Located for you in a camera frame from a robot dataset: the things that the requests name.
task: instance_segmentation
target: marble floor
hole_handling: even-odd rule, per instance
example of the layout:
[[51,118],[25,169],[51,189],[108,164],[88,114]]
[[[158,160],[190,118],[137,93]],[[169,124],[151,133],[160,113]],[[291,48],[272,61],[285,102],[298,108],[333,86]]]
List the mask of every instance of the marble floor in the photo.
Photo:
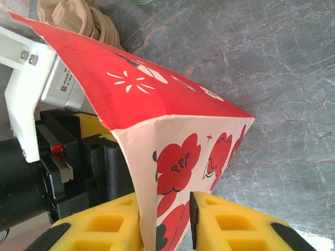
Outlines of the marble floor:
[[23,17],[29,17],[29,0],[1,0],[0,8],[10,10]]
[[[335,240],[335,2],[100,0],[124,48],[256,117],[214,194]],[[36,18],[36,0],[30,16]],[[180,250],[191,250],[188,236]]]

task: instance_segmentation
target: red star print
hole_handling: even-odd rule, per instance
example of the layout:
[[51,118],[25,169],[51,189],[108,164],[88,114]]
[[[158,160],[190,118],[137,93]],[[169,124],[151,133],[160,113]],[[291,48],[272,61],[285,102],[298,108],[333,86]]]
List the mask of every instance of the red star print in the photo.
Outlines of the red star print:
[[209,142],[209,140],[211,140],[213,137],[210,135],[207,136],[208,140],[207,140],[207,143]]

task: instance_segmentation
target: red flower print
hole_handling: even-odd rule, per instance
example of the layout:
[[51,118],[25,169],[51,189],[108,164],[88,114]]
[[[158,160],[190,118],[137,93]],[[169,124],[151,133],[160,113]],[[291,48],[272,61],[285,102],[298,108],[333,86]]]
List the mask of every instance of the red flower print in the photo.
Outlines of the red flower print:
[[162,198],[157,207],[157,218],[162,216],[162,214],[170,208],[176,196],[177,193],[172,191]]
[[157,227],[156,251],[175,250],[189,222],[189,201],[172,210]]
[[231,161],[231,159],[234,157],[234,154],[236,152],[236,150],[240,147],[240,144],[242,142],[242,139],[243,139],[243,136],[244,136],[244,133],[245,133],[245,129],[246,129],[247,125],[245,125],[242,129],[242,132],[241,132],[241,136],[239,137],[239,139],[236,141],[234,147],[232,148],[231,150],[231,154],[230,154],[230,157],[229,157],[229,161]]
[[163,195],[158,206],[157,216],[161,216],[172,205],[176,194],[188,184],[192,169],[199,160],[201,146],[198,136],[191,134],[182,144],[170,144],[157,158],[157,194]]
[[213,174],[215,174],[216,178],[210,188],[211,191],[214,189],[215,185],[221,177],[222,169],[224,168],[224,165],[228,158],[231,142],[232,135],[227,136],[227,133],[224,132],[215,142],[213,149],[209,155],[203,179],[205,179],[205,177],[209,178]]

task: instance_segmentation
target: paper bag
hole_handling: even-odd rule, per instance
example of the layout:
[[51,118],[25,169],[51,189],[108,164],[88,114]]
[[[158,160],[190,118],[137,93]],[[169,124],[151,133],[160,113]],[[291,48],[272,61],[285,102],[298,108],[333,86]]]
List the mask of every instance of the paper bag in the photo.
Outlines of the paper bag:
[[175,250],[189,229],[189,193],[214,189],[254,119],[168,69],[11,15],[57,52],[120,144],[145,249]]

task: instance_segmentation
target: hex bolt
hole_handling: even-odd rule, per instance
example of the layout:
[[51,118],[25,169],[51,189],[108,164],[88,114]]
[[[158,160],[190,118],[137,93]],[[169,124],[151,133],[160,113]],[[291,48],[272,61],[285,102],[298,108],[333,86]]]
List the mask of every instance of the hex bolt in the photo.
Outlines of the hex bolt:
[[29,64],[36,65],[37,61],[38,61],[38,56],[33,55],[33,54],[30,55],[29,61],[28,61]]
[[23,50],[23,51],[21,52],[20,58],[23,59],[23,60],[27,60],[28,57],[29,57],[29,52]]

